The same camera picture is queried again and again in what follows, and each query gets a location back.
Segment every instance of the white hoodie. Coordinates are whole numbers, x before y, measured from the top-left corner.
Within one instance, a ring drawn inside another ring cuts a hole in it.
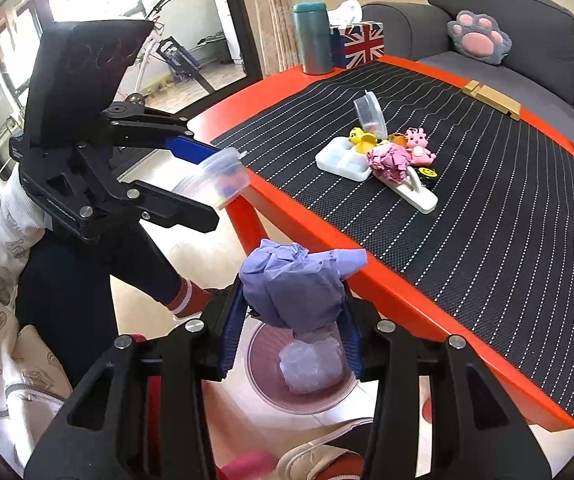
[[[0,453],[22,471],[72,391],[55,355],[33,326],[18,331],[15,287],[30,248],[45,233],[45,214],[18,180],[18,166],[0,194]]]

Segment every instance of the curtain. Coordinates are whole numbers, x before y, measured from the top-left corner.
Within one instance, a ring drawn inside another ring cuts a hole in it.
[[[265,76],[299,63],[291,0],[255,0]]]

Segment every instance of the white sneaker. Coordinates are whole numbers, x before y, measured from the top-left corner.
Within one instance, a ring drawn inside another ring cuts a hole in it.
[[[325,436],[306,442],[289,450],[278,461],[276,474],[280,480],[313,480],[348,449],[330,446],[329,443],[363,424],[371,424],[372,418],[357,418]],[[360,480],[356,475],[343,475],[345,479]]]

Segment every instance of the union jack tissue box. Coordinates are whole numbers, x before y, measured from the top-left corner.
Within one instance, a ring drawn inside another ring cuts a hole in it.
[[[354,68],[384,55],[381,22],[331,27],[331,57],[338,68]]]

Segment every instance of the black pants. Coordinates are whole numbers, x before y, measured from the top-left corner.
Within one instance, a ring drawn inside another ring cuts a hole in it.
[[[180,290],[178,273],[140,224],[121,227],[97,244],[46,231],[18,280],[21,328],[36,327],[72,386],[118,335],[110,274],[163,304]]]

